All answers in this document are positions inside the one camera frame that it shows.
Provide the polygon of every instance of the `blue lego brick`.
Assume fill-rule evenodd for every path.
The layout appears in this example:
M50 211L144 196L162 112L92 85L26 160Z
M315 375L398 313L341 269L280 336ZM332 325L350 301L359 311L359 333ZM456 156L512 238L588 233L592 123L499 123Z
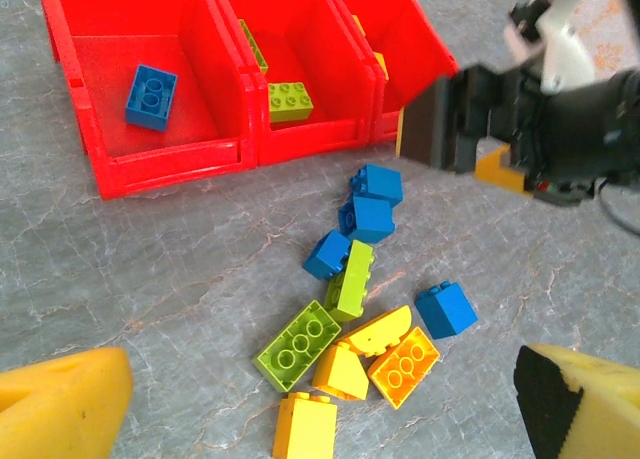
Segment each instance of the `blue lego brick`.
M384 199L389 201L392 208L404 198L402 174L386 167L367 164L358 170L349 184L356 196Z
M125 108L127 123L166 131L177 82L175 74L140 64Z
M316 279L331 279L344 269L350 248L349 239L338 231L331 231L320 239L302 267Z
M354 194L338 211L338 221L342 234L367 244L376 244L396 230L388 201Z
M460 334L478 320L457 282L443 282L421 292L416 308L433 339Z

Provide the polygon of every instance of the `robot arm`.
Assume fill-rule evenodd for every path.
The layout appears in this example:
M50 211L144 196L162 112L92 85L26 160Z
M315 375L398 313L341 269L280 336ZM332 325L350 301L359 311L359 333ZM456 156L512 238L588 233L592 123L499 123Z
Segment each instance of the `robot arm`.
M439 78L405 107L398 154L459 174L499 168L494 179L519 178L519 192L562 206L592 199L599 179L637 186L640 71L594 82L568 23L579 2L517 4L505 31L517 65L495 72L479 64ZM505 147L477 163L484 137Z

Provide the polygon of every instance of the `red plastic bin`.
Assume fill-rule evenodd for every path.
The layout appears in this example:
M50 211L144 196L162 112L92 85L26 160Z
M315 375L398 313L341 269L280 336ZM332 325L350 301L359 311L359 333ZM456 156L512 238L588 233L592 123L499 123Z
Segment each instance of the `red plastic bin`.
M383 95L375 100L371 140L395 140L400 109L438 76L455 74L458 64L429 24L417 0L334 2L369 63L373 60L377 66L374 51L384 56L389 81L382 87ZM358 16L366 36L352 15ZM375 69L378 80L384 84L382 69Z
M253 71L264 104L258 162L273 164L369 142L376 78L333 0L218 0L228 28ZM238 19L268 65L263 75ZM269 121L268 83L302 82L314 104L306 121Z
M214 0L42 4L103 198L257 165L263 98ZM140 63L178 75L166 133L125 123Z

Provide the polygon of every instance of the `green lego brick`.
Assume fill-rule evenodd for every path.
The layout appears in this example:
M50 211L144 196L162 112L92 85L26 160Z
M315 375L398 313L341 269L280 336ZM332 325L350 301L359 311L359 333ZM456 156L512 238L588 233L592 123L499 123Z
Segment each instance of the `green lego brick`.
M289 392L340 331L338 323L313 301L251 362L278 392Z
M353 241L347 265L329 281L324 307L336 322L347 322L362 315L362 301L367 296L369 268L373 264L373 248L360 241Z
M269 84L271 122L304 121L311 111L311 98L301 82Z
M253 38L251 31L249 30L249 26L242 19L238 19L240 21L240 27L244 31L244 35L247 36L247 40L249 41L249 46L251 46L251 50L253 51L253 55L256 56L256 61L258 61L258 66L260 66L260 70L263 74L266 74L269 70L269 66L267 65L267 61L264 59L262 52L258 48L258 43Z

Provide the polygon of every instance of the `table surface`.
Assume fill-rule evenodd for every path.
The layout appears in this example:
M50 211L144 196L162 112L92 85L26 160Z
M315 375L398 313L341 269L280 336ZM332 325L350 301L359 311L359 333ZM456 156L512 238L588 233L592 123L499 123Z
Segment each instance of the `table surface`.
M420 0L461 65L500 67L514 1ZM640 364L638 243L597 204L533 203L389 145L103 202L39 0L0 0L0 24L0 368L124 347L135 392L114 458L269 457L282 396L250 359L324 297L301 263L369 162L402 171L406 198L355 325L444 280L479 321L436 342L441 360L399 411L373 386L340 402L336 458L530 458L521 345Z

